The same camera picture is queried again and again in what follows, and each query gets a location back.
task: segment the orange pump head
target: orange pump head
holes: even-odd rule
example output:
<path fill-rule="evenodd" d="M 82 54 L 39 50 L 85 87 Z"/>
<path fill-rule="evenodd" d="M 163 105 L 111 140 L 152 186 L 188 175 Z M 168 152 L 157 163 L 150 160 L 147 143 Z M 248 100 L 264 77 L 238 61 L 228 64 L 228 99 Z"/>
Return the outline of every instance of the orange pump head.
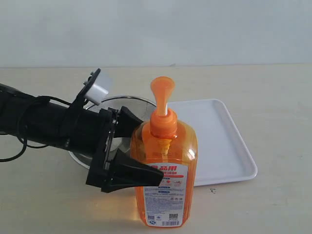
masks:
<path fill-rule="evenodd" d="M 159 138 L 172 138 L 176 134 L 176 113 L 167 107 L 167 102 L 175 82 L 169 77 L 157 77 L 151 83 L 157 103 L 156 110 L 151 116 L 151 133 Z"/>

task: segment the white wall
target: white wall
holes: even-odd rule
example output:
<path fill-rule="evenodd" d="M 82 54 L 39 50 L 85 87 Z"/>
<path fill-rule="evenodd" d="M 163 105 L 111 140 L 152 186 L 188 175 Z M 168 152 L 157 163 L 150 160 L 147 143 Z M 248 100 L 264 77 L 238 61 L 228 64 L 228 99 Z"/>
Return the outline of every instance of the white wall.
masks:
<path fill-rule="evenodd" d="M 0 67 L 312 62 L 312 0 L 1 0 Z"/>

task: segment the barcode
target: barcode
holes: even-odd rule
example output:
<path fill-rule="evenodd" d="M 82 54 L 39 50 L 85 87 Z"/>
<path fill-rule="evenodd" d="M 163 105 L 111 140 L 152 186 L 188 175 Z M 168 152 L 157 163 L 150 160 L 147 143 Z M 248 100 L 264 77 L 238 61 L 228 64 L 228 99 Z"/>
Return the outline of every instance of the barcode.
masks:
<path fill-rule="evenodd" d="M 162 226 L 179 226 L 180 222 L 179 221 L 162 221 L 161 225 Z"/>
<path fill-rule="evenodd" d="M 177 214 L 169 214 L 169 220 L 177 219 Z"/>

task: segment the orange soap bottle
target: orange soap bottle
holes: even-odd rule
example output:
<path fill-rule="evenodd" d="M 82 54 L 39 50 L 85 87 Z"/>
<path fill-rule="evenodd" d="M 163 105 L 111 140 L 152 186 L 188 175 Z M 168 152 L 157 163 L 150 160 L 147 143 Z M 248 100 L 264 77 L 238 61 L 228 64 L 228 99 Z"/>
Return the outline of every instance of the orange soap bottle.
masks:
<path fill-rule="evenodd" d="M 157 109 L 131 139 L 131 157 L 164 172 L 158 187 L 136 187 L 140 218 L 152 227 L 180 227 L 191 210 L 197 138 L 193 128 L 177 120 L 176 113 L 167 108 L 174 87 L 168 77 L 152 81 Z"/>

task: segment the stainless steel bowl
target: stainless steel bowl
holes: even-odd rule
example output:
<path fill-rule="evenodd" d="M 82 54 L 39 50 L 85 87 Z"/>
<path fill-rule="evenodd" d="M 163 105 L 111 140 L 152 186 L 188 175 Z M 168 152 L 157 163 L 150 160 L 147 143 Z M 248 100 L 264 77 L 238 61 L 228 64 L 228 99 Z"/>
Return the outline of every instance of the stainless steel bowl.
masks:
<path fill-rule="evenodd" d="M 100 109 L 108 109 L 108 107 L 120 110 L 122 106 L 129 108 L 129 110 L 134 115 L 143 121 L 149 120 L 152 112 L 156 109 L 156 105 L 152 101 L 135 96 L 109 97 L 104 99 L 101 105 L 90 105 L 86 109 L 99 112 Z M 110 150 L 110 155 L 115 155 L 117 149 L 120 149 L 126 154 L 130 155 L 130 140 L 131 139 L 128 137 L 114 138 Z M 90 168 L 90 163 L 92 160 L 91 157 L 73 152 L 69 152 L 69 154 L 81 166 L 87 169 Z"/>

